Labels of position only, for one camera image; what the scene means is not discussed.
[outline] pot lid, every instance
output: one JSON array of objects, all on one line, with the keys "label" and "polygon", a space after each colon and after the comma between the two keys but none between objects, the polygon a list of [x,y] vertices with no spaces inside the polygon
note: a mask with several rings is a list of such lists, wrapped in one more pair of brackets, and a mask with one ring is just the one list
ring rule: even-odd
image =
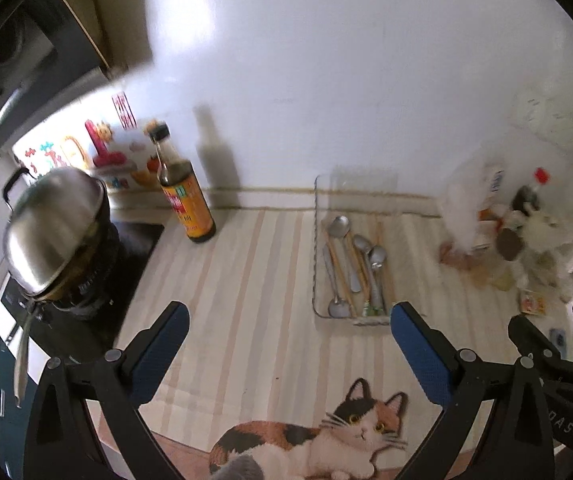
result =
[{"label": "pot lid", "polygon": [[66,167],[22,194],[4,231],[4,256],[29,296],[44,292],[84,243],[105,193],[99,180]]}]

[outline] screw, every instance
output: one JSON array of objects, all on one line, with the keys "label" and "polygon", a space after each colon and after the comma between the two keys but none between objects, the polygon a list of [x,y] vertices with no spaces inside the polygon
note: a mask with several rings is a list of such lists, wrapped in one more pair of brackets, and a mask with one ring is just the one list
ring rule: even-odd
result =
[{"label": "screw", "polygon": [[104,360],[109,363],[113,363],[121,357],[122,357],[122,351],[118,350],[117,348],[112,348],[111,350],[107,350],[106,353],[104,354]]},{"label": "screw", "polygon": [[62,362],[62,361],[60,361],[60,358],[59,358],[59,357],[51,357],[51,358],[46,362],[46,367],[47,367],[49,370],[53,370],[54,368],[57,368],[57,367],[60,365],[61,362]]},{"label": "screw", "polygon": [[477,359],[477,357],[478,355],[473,350],[470,350],[468,348],[460,350],[460,358],[462,359],[462,361],[466,361],[467,363],[472,363]]},{"label": "screw", "polygon": [[533,360],[531,360],[527,356],[523,356],[520,358],[520,364],[525,368],[533,368]]}]

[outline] cat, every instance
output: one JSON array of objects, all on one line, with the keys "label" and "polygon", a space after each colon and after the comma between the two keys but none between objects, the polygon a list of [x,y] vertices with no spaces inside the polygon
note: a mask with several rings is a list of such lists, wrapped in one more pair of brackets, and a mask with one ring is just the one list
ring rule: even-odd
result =
[{"label": "cat", "polygon": [[387,447],[405,449],[399,439],[407,394],[386,402],[374,399],[365,379],[356,380],[345,400],[327,413],[319,428],[282,422],[252,421],[228,430],[209,456],[211,473],[247,454],[260,465],[265,480],[368,479],[375,474],[375,453]]}]

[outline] metal spoon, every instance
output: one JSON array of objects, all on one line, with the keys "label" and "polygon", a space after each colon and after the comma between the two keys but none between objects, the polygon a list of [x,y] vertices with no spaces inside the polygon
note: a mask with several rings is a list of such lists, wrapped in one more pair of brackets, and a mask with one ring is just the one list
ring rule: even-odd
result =
[{"label": "metal spoon", "polygon": [[360,280],[358,278],[358,273],[351,263],[351,256],[349,254],[349,245],[347,242],[347,234],[351,230],[351,222],[344,215],[336,216],[333,221],[327,227],[327,232],[333,238],[338,238],[340,244],[344,249],[344,256],[347,261],[347,273],[349,275],[349,286],[351,292],[360,292],[362,290],[360,286]]},{"label": "metal spoon", "polygon": [[382,304],[382,310],[378,311],[378,314],[382,315],[386,314],[387,311],[385,311],[385,295],[382,293],[382,274],[380,273],[380,269],[382,269],[386,259],[387,250],[381,245],[374,245],[369,251],[369,261],[371,262],[371,269],[374,271],[375,283],[380,294],[380,302]]},{"label": "metal spoon", "polygon": [[333,291],[333,299],[329,303],[329,316],[350,317],[351,306],[347,301],[342,300],[342,298],[340,298],[340,294],[338,293],[338,283],[335,280],[335,269],[333,267],[333,260],[331,259],[331,253],[329,252],[328,245],[323,247],[323,255],[324,266],[327,268],[329,280],[331,281],[331,290]]},{"label": "metal spoon", "polygon": [[371,287],[371,306],[376,310],[376,312],[382,311],[384,310],[382,293],[375,281],[375,276],[373,275],[373,269],[371,267],[371,260],[369,259],[369,252],[373,248],[373,244],[362,235],[355,235],[353,237],[353,245],[355,245],[356,249],[362,253],[365,264],[367,264],[367,275],[369,277],[369,286]]}]

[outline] striped countertop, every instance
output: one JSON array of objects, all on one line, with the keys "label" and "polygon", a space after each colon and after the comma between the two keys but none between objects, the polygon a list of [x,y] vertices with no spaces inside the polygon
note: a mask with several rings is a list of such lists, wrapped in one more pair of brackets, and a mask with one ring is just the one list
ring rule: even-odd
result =
[{"label": "striped countertop", "polygon": [[[185,344],[154,399],[140,407],[150,429],[208,451],[228,428],[248,420],[317,426],[364,377],[374,397],[409,394],[408,449],[386,450],[377,460],[380,469],[403,465],[439,408],[424,396],[388,330],[343,325],[337,331],[328,325],[335,320],[315,322],[313,212],[231,210],[214,217],[218,234],[202,245],[186,238],[175,216],[168,219],[118,338],[118,348],[126,347],[169,301],[182,301],[191,312]],[[398,243],[406,244],[410,259],[391,259],[395,299],[412,301],[456,348],[513,362],[518,353],[507,324],[517,313],[516,291],[478,290],[466,275],[439,265],[438,246],[446,238],[441,219],[386,220],[387,230],[403,234]],[[545,333],[568,330],[564,305],[536,323]],[[480,438],[488,410],[481,410],[463,449]]]}]

